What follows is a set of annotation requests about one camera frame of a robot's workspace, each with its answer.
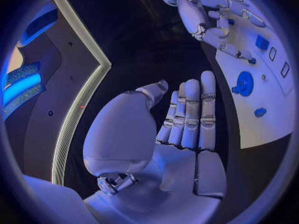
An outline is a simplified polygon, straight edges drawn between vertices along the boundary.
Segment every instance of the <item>led light strip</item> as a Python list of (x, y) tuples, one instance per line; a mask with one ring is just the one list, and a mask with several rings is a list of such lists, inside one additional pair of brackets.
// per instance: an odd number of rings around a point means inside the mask
[(83, 22), (80, 20), (69, 1), (54, 1), (72, 29), (100, 64), (100, 66), (93, 72), (93, 74), (89, 77), (87, 82), (80, 90), (70, 110), (68, 111), (59, 132), (52, 163), (51, 181), (54, 184), (63, 185), (67, 155), (73, 135), (84, 111), (82, 107), (85, 107), (88, 104), (95, 90), (110, 70), (111, 62), (108, 60)]

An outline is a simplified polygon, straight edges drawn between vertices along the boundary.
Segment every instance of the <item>blue led strip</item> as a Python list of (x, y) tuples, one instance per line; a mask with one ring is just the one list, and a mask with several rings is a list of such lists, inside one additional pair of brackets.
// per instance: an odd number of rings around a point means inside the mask
[(31, 87), (30, 89), (24, 91), (16, 98), (12, 99), (3, 109), (3, 118), (7, 119), (12, 112), (19, 108), (23, 103), (30, 100), (34, 96), (45, 91), (45, 86), (43, 84), (37, 84), (36, 86)]
[(18, 69), (15, 69), (7, 74), (7, 84), (13, 85), (18, 82), (20, 79), (23, 79), (27, 76), (36, 74), (39, 72), (40, 63), (34, 62), (28, 65), (23, 65)]
[(13, 98), (18, 96), (20, 93), (26, 91), (27, 89), (39, 84), (40, 81), (40, 74), (34, 74), (24, 79), (21, 79), (15, 82), (13, 85), (6, 88), (3, 93), (3, 106), (5, 107), (5, 105)]

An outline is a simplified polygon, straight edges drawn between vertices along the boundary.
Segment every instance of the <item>blue light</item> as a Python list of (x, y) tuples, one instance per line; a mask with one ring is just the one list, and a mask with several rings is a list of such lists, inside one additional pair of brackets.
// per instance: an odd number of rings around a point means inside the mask
[(20, 93), (25, 90), (37, 85), (40, 83), (40, 75), (34, 74), (27, 78), (24, 78), (13, 85), (9, 86), (6, 90), (4, 90), (3, 94), (3, 106), (5, 106), (9, 101), (15, 98)]

